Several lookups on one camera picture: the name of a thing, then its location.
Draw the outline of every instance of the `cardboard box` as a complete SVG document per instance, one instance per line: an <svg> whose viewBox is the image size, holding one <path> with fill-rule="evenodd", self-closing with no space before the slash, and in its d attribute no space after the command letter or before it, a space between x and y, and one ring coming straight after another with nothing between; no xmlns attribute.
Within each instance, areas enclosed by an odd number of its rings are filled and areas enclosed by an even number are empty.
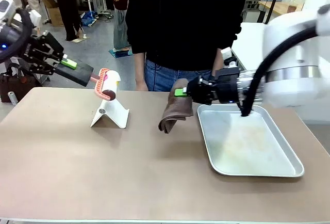
<svg viewBox="0 0 330 224"><path fill-rule="evenodd" d="M58 4L55 0L42 0L48 10L49 17L53 26L64 26Z"/></svg>

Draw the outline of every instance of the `brown bag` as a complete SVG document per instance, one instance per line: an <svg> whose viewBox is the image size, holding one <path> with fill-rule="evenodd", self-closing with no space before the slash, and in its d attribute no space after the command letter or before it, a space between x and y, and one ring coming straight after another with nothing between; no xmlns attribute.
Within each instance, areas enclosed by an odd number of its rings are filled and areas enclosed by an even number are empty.
<svg viewBox="0 0 330 224"><path fill-rule="evenodd" d="M12 68L18 69L18 74L12 75ZM3 103L10 103L8 92L13 91L20 101L33 88L41 86L39 81L21 65L11 63L7 72L0 74L0 98Z"/></svg>

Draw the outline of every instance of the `tray rim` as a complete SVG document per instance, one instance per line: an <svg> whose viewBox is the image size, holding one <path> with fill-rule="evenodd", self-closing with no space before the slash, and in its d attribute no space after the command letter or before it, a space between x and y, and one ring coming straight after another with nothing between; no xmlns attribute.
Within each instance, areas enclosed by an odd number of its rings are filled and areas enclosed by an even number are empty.
<svg viewBox="0 0 330 224"><path fill-rule="evenodd" d="M207 151L207 156L208 156L208 160L210 161L210 164L212 165L212 168L218 172L219 174L221 175L227 175L227 176L234 176L234 177L265 177L265 178L300 178L302 177L304 174L305 174L305 167L303 165L303 163L301 162L301 160L299 159L299 157L297 156L297 154L295 153L295 151L293 150L293 148L291 147L290 143L287 141L287 139L285 138L285 136L282 134L282 132L280 131L280 129L278 128L278 126L276 125L276 123L274 122L272 116L268 113L268 111L263 108L262 106L260 105L253 105L253 107L256 107L256 108L260 108L262 109L263 111L265 111L267 113L267 115L269 116L269 118L271 119L272 123L275 125L277 131L280 133L281 136L284 137L284 140L285 142L287 143L289 149L291 150L291 152L293 153L295 159L300 163L300 165L302 166L302 171L298 174L295 174L295 175L277 175L277 176L267 176L267 175L250 175L250 174L233 174L233 173L226 173L226 172L223 172L221 170L219 170L213 163L212 159L211 159L211 156L210 156L210 153L208 151L208 147L207 147L207 144L206 144L206 139L205 139L205 134L204 134L204 129L202 127L202 122L201 122L201 118L200 118L200 112L202 112L200 109L203 108L204 106L229 106L229 105L236 105L236 104L212 104L212 105L206 105L206 104L202 104L200 105L198 108L197 108L197 115L198 115L198 119L199 119L199 123L200 123L200 126L201 126L201 130L202 130L202 133L203 133L203 138L204 138L204 144L205 144L205 147L206 147L206 151Z"/></svg>

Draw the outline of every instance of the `black sweater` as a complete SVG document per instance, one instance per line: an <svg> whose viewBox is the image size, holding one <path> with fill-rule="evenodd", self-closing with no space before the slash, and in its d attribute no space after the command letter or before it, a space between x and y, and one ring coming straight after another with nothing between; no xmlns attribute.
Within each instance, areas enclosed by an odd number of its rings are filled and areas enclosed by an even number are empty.
<svg viewBox="0 0 330 224"><path fill-rule="evenodd" d="M212 69L217 48L241 31L245 0L129 0L126 22L133 53L160 66Z"/></svg>

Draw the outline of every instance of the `blue mat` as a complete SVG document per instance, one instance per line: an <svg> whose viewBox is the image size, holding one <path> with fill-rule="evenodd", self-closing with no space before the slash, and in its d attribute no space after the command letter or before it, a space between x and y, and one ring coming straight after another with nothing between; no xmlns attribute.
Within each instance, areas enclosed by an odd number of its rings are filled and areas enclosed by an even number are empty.
<svg viewBox="0 0 330 224"><path fill-rule="evenodd" d="M109 50L109 53L114 57L114 58L122 58L126 56L131 56L133 55L132 50L126 50L126 51L113 51Z"/></svg>

